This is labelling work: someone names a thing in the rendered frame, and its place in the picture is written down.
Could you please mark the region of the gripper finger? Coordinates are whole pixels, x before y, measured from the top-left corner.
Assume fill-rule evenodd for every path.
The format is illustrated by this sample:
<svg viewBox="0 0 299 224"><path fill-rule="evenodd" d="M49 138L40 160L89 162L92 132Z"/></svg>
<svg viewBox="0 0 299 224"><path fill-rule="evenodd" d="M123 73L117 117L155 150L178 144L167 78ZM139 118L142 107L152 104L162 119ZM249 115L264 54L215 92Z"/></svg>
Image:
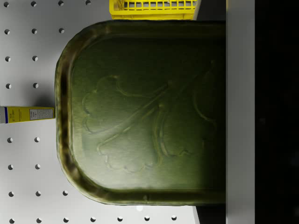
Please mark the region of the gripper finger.
<svg viewBox="0 0 299 224"><path fill-rule="evenodd" d="M226 224L226 206L196 206L200 224Z"/></svg>
<svg viewBox="0 0 299 224"><path fill-rule="evenodd" d="M225 21L226 0L197 0L195 21Z"/></svg>

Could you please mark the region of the flat-sided can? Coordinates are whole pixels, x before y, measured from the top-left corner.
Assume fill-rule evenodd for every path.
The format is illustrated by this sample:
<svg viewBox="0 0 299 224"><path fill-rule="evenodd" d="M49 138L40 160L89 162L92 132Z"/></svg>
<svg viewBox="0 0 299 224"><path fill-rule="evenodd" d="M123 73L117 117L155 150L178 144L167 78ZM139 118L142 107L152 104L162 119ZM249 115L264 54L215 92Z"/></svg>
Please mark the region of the flat-sided can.
<svg viewBox="0 0 299 224"><path fill-rule="evenodd" d="M55 71L57 157L111 205L226 202L226 24L104 21Z"/></svg>

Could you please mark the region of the yellow basket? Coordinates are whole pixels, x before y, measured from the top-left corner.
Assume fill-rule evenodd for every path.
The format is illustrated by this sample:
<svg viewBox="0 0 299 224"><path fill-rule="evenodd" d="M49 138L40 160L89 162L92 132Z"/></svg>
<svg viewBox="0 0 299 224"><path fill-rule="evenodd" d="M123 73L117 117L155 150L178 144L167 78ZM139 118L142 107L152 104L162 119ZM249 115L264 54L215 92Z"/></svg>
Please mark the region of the yellow basket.
<svg viewBox="0 0 299 224"><path fill-rule="evenodd" d="M113 20L196 20L202 0L109 0Z"/></svg>

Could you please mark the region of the yellow and white box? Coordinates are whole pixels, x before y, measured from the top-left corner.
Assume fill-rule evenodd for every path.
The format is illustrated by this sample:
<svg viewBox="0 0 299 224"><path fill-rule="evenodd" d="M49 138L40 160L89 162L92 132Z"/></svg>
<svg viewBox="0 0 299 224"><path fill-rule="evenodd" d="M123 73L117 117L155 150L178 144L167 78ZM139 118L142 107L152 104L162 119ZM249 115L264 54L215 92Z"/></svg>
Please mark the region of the yellow and white box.
<svg viewBox="0 0 299 224"><path fill-rule="evenodd" d="M0 106L0 124L55 118L54 107Z"/></svg>

